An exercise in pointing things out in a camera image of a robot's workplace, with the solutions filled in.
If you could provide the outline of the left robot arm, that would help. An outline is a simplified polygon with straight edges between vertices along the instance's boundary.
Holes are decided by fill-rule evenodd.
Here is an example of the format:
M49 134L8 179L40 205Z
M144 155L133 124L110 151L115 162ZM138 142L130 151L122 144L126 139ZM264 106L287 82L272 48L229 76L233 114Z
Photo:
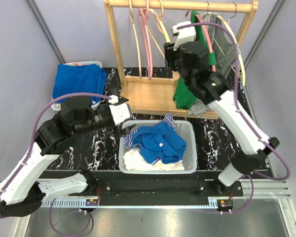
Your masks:
M60 96L55 99L61 103L60 111L43 123L35 121L27 152L0 182L0 219L30 215L43 203L63 196L91 196L99 191L97 179L88 170L54 181L39 180L46 168L76 143L79 135L106 129L121 138L130 132L131 127L122 127L132 118L127 98L106 96L106 102L94 110L93 96L87 92Z

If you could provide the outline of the wooden clothes rack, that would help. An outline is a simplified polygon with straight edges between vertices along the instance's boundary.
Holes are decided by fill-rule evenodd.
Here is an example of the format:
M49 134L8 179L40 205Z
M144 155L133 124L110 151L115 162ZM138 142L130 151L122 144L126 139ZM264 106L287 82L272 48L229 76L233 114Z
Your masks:
M137 114L164 115L167 112L173 113L178 117L188 117L186 110L176 109L175 102L172 100L177 81L178 73L173 73L169 78L152 78L126 76L120 51L119 39L114 17L114 7L134 7L142 8L150 6L155 9L164 8L170 10L197 10L215 12L237 12L245 16L237 33L237 41L242 44L245 35L258 9L259 2L253 0L248 4L244 3L206 3L196 1L177 1L177 0L106 0L104 2L105 12L111 34L111 41L115 53L118 74L121 81L121 95L128 98L132 112Z

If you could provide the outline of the pink hanger with green top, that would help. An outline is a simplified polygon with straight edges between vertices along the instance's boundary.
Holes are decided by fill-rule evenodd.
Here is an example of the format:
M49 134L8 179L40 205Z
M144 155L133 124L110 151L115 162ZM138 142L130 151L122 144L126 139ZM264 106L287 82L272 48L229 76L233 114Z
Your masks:
M190 16L191 23L204 22L204 20L201 18L201 16L197 11L187 11L185 13L186 20L188 19L189 13L191 13L191 16ZM200 41L203 45L206 45L206 48L209 51L208 61L209 61L209 65L212 67L212 71L216 72L216 58L215 58L215 53L213 51L213 47L212 47L212 43L209 37L207 27L205 25L197 26L195 27L195 30L196 30L197 40Z

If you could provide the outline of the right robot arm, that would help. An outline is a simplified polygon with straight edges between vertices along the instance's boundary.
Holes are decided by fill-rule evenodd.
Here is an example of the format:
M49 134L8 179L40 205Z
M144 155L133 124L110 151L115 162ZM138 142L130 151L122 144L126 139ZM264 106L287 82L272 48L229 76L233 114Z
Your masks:
M257 169L275 152L279 140L262 132L248 116L237 100L235 88L222 74L211 70L200 42L189 41L180 46L165 43L164 55L166 67L180 74L189 91L223 120L241 147L214 183L215 192L225 196L235 181Z

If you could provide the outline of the grey plastic laundry basket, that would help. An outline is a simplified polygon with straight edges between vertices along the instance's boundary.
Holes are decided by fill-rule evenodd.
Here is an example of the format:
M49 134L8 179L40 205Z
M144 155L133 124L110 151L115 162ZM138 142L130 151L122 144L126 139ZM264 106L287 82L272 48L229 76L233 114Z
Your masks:
M175 120L174 125L176 127L176 133L186 142L185 153L183 155L183 166L182 171L136 171L127 170L124 164L123 156L128 151L126 148L123 138L119 139L119 169L121 172L126 174L136 175L185 175L192 174L197 169L197 150L196 141L193 131L193 126L189 121L186 120Z

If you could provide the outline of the cream hanger with grey top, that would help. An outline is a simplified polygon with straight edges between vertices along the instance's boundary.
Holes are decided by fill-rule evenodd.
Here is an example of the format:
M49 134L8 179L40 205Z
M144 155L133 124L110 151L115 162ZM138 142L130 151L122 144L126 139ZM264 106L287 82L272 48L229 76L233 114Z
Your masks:
M229 18L229 20L226 22L225 19L223 17L221 17L219 15L219 19L221 20L221 22L224 24L225 28L227 29L227 31L230 33L231 37L232 37L232 40L234 43L236 43L236 47L235 47L235 52L236 52L236 56L237 56L237 59L238 59L238 62L239 62L239 71L236 72L235 71L235 74L238 76L238 78L241 79L242 81L242 86L245 86L245 83L246 83L246 74L245 74L245 68L244 68L244 62L243 62L243 59L242 59L242 56L241 56L241 52L240 52L240 48L239 48L239 44L236 40L236 37L231 29L231 27L229 26L229 22L232 18L234 18L238 12L238 5L236 3L233 2L233 4L235 5L235 13L233 16L231 16Z

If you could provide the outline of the green tank top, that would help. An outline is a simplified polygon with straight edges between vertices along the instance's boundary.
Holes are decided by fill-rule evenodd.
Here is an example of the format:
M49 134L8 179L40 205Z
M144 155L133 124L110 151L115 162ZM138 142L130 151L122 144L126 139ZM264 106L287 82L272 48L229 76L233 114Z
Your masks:
M205 47L206 56L208 59L209 51ZM184 80L179 77L177 87L173 96L173 100L176 102L177 109L188 110L197 100L197 98L189 91L185 85Z

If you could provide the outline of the cream wooden hanger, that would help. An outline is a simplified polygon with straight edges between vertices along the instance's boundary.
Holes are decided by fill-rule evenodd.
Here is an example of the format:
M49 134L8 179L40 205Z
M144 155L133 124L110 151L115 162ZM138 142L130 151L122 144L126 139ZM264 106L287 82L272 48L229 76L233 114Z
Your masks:
M159 3L160 3L160 6L161 6L161 13L158 14L158 13L155 12L155 10L149 8L149 14L152 13L154 15L157 27L158 27L159 31L163 34L163 36L165 38L165 41L171 43L169 34L168 34L168 32L167 32L167 30L165 28L165 25L164 25L164 23L162 21L162 17L164 15L164 5L163 5L163 2L161 0L159 1ZM161 53L163 58L165 58L164 53L161 52L161 47L159 46L156 39L154 38L151 30L149 29L149 26L148 26L148 33L149 33L149 38L150 37L152 38L152 40L155 43L155 45L157 46L159 52Z

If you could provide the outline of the blue white striped tank top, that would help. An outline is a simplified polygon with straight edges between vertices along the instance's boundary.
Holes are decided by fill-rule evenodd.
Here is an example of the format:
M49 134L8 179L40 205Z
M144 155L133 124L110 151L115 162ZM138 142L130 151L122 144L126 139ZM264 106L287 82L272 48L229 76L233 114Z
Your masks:
M159 121L156 124L149 124L149 125L140 125L139 127L154 127L160 123L165 123L168 126L170 126L175 132L176 132L176 126L174 124L174 120L173 120L173 115L171 113L167 113L166 116L164 117L164 119L162 119L161 121ZM128 133L127 135L125 135L123 137L123 143L124 143L124 147L128 150L141 150L141 146L138 144L133 144L133 135L135 133L137 133L139 127L135 127L132 128L130 133Z

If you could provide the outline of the grey tank top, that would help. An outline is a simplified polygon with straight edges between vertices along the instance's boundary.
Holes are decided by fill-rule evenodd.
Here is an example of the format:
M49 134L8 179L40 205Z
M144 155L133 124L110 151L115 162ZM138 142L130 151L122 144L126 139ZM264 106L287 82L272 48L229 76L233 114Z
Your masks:
M219 19L219 14L215 12L205 14L201 18L204 22L213 22L225 27ZM232 41L227 39L227 34L221 29L213 26L206 27L216 57L216 71L226 78L229 71L234 69L233 64L237 60L236 53L234 52L235 48L232 45Z

